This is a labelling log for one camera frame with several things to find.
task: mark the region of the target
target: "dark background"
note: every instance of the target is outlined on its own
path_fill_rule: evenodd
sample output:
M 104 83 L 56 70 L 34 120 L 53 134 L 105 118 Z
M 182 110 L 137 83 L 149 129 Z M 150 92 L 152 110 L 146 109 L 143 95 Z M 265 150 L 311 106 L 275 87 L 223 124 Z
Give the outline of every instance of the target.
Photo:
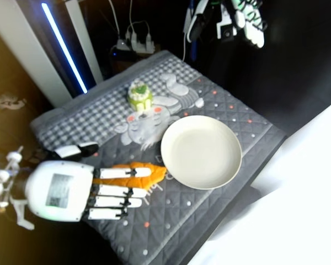
M 123 34 L 130 0 L 113 3 Z M 147 20 L 155 43 L 181 58 L 187 6 L 188 1 L 134 0 L 132 21 Z M 110 76 L 109 50 L 117 35 L 109 2 L 85 0 L 81 7 L 103 74 Z M 264 1 L 261 13 L 269 24 L 262 49 L 240 38 L 212 40 L 208 28 L 198 60 L 185 61 L 290 135 L 331 104 L 331 0 Z M 144 25 L 135 28 L 146 35 Z M 0 216 L 0 264 L 117 263 L 108 242 L 84 223 L 30 220 L 34 231 Z

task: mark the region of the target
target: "cartoon bear print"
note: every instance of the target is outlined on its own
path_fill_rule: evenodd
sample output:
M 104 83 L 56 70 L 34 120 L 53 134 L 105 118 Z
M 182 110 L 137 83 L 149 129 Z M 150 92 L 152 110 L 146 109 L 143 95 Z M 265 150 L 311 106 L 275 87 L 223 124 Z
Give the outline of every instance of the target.
M 144 151 L 159 142 L 168 126 L 180 119 L 173 114 L 193 106 L 204 106 L 204 100 L 197 92 L 178 83 L 175 74 L 164 73 L 161 79 L 166 82 L 169 96 L 154 96 L 153 106 L 149 110 L 134 112 L 126 118 L 126 122 L 114 127 L 114 131 L 121 134 L 123 145 L 135 142 L 141 145 L 141 150 Z

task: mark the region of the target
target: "gray label on robotic hand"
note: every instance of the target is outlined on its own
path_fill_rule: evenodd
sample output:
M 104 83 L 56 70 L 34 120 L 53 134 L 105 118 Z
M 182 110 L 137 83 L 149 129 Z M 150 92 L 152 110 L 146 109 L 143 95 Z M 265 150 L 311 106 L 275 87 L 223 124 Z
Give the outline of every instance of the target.
M 72 178 L 68 175 L 54 174 L 45 205 L 66 208 Z

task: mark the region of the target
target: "orange toy food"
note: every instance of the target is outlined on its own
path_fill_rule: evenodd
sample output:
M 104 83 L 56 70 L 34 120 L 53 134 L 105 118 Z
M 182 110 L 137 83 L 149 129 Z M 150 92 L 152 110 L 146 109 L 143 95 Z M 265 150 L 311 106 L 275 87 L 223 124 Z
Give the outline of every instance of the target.
M 141 188 L 149 190 L 153 184 L 156 184 L 164 179 L 167 169 L 165 167 L 155 166 L 151 163 L 132 162 L 130 165 L 115 165 L 113 168 L 125 167 L 148 167 L 151 170 L 149 177 L 142 178 L 109 178 L 109 179 L 93 179 L 93 184 L 115 185 L 128 188 Z

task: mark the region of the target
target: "blue light strip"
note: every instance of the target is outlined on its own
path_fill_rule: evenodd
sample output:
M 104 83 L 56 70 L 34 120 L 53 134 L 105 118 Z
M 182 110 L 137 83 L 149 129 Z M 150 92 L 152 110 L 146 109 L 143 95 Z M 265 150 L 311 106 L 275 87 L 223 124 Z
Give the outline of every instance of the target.
M 76 65 L 73 62 L 70 53 L 67 50 L 67 47 L 65 45 L 65 42 L 64 42 L 64 40 L 63 40 L 63 38 L 62 38 L 62 36 L 60 34 L 60 31 L 59 31 L 59 29 L 58 29 L 58 27 L 57 27 L 57 25 L 56 25 L 56 23 L 54 21 L 53 16 L 50 13 L 50 10 L 49 10 L 48 5 L 46 3 L 42 3 L 42 7 L 43 7 L 44 13 L 46 15 L 46 18 L 48 19 L 48 21 L 50 23 L 50 26 L 51 26 L 51 28 L 54 31 L 55 37 L 57 38 L 57 41 L 59 42 L 60 47 L 62 48 L 62 51 L 64 52 L 64 54 L 66 56 L 66 59 L 67 59 L 68 63 L 70 64 L 71 69 L 72 69 L 73 73 L 75 74 L 79 85 L 82 88 L 83 93 L 86 94 L 87 93 L 87 89 L 86 89 L 86 87 L 85 87 L 85 85 L 84 85 L 84 83 L 83 83 L 83 81 L 81 79 L 81 76 L 79 75 L 79 72 L 77 71 Z

